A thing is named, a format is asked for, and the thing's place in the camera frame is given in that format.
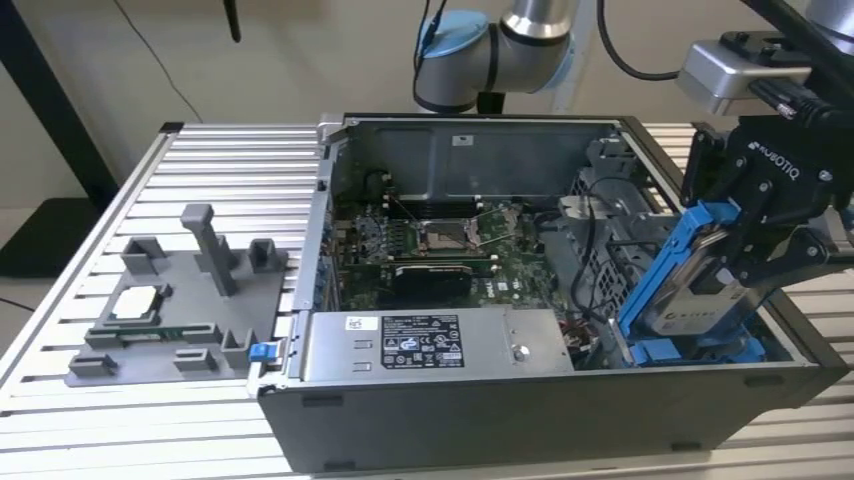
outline black cable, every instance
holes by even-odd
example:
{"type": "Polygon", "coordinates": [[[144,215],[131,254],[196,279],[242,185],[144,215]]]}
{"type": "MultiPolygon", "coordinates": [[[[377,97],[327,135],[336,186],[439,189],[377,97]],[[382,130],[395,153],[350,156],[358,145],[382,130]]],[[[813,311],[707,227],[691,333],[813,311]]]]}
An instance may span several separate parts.
{"type": "Polygon", "coordinates": [[[442,0],[439,4],[439,8],[437,13],[433,16],[433,20],[430,21],[430,25],[427,27],[427,31],[425,32],[425,36],[422,37],[422,30],[425,29],[425,21],[427,20],[427,10],[430,10],[430,0],[426,0],[425,5],[425,16],[422,17],[422,22],[418,27],[418,36],[421,37],[421,41],[415,43],[415,74],[413,75],[413,98],[418,98],[415,91],[415,84],[418,83],[418,76],[422,73],[422,66],[425,65],[425,56],[427,55],[427,48],[433,44],[433,40],[437,36],[437,30],[439,30],[439,24],[442,23],[442,14],[445,13],[445,6],[447,5],[449,0],[442,0]]]}
{"type": "Polygon", "coordinates": [[[427,22],[427,13],[430,12],[430,0],[425,1],[425,13],[422,13],[422,21],[418,24],[418,31],[415,32],[415,50],[413,51],[413,71],[418,71],[418,53],[422,45],[422,30],[425,30],[425,23],[427,22]]]}
{"type": "Polygon", "coordinates": [[[609,29],[605,23],[605,0],[597,0],[597,25],[599,26],[599,37],[602,38],[605,51],[607,52],[609,57],[611,57],[611,61],[630,77],[637,78],[638,80],[645,80],[647,82],[675,80],[675,78],[679,76],[678,70],[675,72],[665,73],[641,72],[626,63],[626,61],[617,53],[617,49],[614,48],[614,43],[611,42],[611,36],[609,35],[609,29]]]}
{"type": "Polygon", "coordinates": [[[570,298],[573,300],[573,303],[575,304],[575,308],[578,308],[582,311],[582,314],[585,316],[587,316],[590,319],[593,319],[595,322],[601,323],[602,325],[605,325],[607,323],[605,317],[602,315],[599,315],[597,312],[594,312],[591,309],[589,309],[581,302],[579,298],[578,298],[578,285],[581,283],[581,279],[582,276],[585,274],[585,271],[587,270],[587,267],[590,266],[590,261],[593,260],[593,251],[594,251],[594,243],[595,243],[595,239],[597,239],[597,214],[594,212],[593,209],[593,202],[590,201],[591,199],[591,193],[593,193],[593,189],[597,187],[597,185],[599,185],[601,182],[603,182],[605,180],[615,180],[615,181],[622,181],[622,182],[627,182],[630,183],[633,186],[635,185],[635,183],[626,177],[613,177],[613,176],[607,176],[607,177],[599,177],[591,184],[590,186],[586,188],[585,192],[582,193],[581,197],[582,197],[582,202],[586,200],[587,201],[587,240],[585,243],[585,250],[582,253],[582,264],[578,268],[578,271],[575,272],[575,277],[573,277],[573,283],[570,284],[570,298]]]}
{"type": "Polygon", "coordinates": [[[7,298],[0,297],[0,303],[7,303],[10,305],[12,305],[14,307],[18,307],[23,310],[27,310],[28,312],[35,312],[36,309],[32,307],[28,307],[27,305],[24,305],[23,303],[18,303],[15,300],[10,300],[7,298]]]}
{"type": "Polygon", "coordinates": [[[163,74],[166,75],[166,79],[170,82],[170,86],[172,87],[172,90],[175,91],[178,96],[182,97],[182,100],[184,101],[184,104],[187,105],[190,110],[192,110],[192,113],[196,116],[196,119],[199,120],[199,123],[204,123],[204,120],[202,119],[202,115],[199,115],[199,111],[192,106],[192,103],[190,103],[190,100],[187,100],[187,97],[184,96],[184,94],[179,90],[178,86],[175,85],[175,81],[172,80],[172,75],[170,75],[170,71],[167,70],[166,65],[163,64],[163,61],[160,60],[160,57],[158,56],[158,53],[155,52],[155,49],[152,48],[151,44],[148,43],[148,40],[146,40],[146,37],[143,36],[143,33],[136,28],[136,25],[134,24],[134,20],[131,20],[131,16],[128,15],[128,12],[124,10],[124,7],[122,6],[122,3],[119,3],[119,0],[112,0],[112,3],[116,4],[116,8],[119,9],[119,12],[122,12],[122,16],[124,17],[124,20],[128,22],[128,25],[131,26],[131,29],[136,33],[136,36],[139,37],[139,39],[143,41],[143,44],[146,45],[146,48],[148,48],[148,51],[151,52],[151,55],[155,57],[155,61],[158,62],[158,65],[160,65],[160,70],[163,70],[163,74]]]}

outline beige wall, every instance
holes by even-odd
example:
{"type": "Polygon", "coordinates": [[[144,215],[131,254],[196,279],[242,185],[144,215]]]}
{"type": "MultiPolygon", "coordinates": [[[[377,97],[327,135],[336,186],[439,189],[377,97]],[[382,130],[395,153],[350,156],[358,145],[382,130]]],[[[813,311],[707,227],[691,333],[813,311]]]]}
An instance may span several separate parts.
{"type": "Polygon", "coordinates": [[[0,65],[0,208],[36,207],[83,189],[0,65]]]}
{"type": "MultiPolygon", "coordinates": [[[[790,3],[804,11],[809,2],[790,3]]],[[[609,0],[606,5],[609,33],[617,51],[643,72],[678,70],[695,40],[715,39],[729,30],[770,29],[738,0],[609,0]]],[[[655,122],[719,121],[691,103],[673,82],[643,82],[617,68],[595,27],[590,45],[574,92],[573,113],[623,113],[655,122]]]]}
{"type": "MultiPolygon", "coordinates": [[[[243,43],[216,0],[122,0],[207,122],[315,122],[411,112],[421,0],[240,0],[243,43]]],[[[493,18],[507,0],[453,0],[493,18]]],[[[111,0],[18,0],[104,156],[126,175],[167,120],[192,120],[111,0]]],[[[551,93],[507,110],[547,113],[551,93]]]]}

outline robotiq logo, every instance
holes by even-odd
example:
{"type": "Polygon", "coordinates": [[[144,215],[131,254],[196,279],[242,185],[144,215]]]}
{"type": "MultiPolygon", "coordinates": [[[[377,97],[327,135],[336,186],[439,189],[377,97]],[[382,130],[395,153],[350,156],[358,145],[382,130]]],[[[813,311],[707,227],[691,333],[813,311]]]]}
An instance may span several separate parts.
{"type": "Polygon", "coordinates": [[[783,171],[783,173],[789,175],[793,182],[798,180],[798,177],[801,176],[801,170],[798,170],[798,167],[795,167],[789,162],[789,160],[786,160],[786,157],[783,157],[779,153],[775,153],[771,150],[769,150],[766,146],[762,145],[759,142],[750,142],[750,145],[747,145],[747,148],[759,152],[762,155],[765,155],[765,158],[767,158],[771,161],[771,163],[777,165],[777,168],[779,168],[783,171]]]}

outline aluminum extrusion table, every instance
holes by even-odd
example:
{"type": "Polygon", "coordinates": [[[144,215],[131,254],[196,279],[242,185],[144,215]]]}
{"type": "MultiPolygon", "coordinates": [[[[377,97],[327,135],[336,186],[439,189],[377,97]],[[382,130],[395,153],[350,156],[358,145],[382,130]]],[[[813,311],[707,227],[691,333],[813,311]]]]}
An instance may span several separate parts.
{"type": "MultiPolygon", "coordinates": [[[[647,128],[683,167],[690,125],[647,128]]],[[[124,270],[119,252],[128,238],[156,235],[167,250],[195,248],[179,221],[188,202],[214,205],[214,226],[232,247],[270,237],[290,251],[278,319],[278,328],[287,331],[318,161],[312,125],[187,125],[180,133],[158,136],[0,360],[0,480],[294,478],[244,381],[71,389],[63,375],[124,270]]],[[[854,365],[854,274],[830,275],[787,291],[854,365]]],[[[583,435],[573,437],[583,441],[583,435]]],[[[629,476],[854,478],[854,374],[806,407],[762,415],[711,453],[359,478],[629,476]]]]}

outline power supply label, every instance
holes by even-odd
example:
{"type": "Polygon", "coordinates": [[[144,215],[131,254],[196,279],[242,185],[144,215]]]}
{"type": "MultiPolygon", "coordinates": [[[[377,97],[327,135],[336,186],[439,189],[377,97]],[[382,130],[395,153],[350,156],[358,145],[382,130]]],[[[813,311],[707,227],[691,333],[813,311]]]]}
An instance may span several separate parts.
{"type": "Polygon", "coordinates": [[[465,367],[463,336],[457,315],[383,317],[383,367],[465,367]]]}

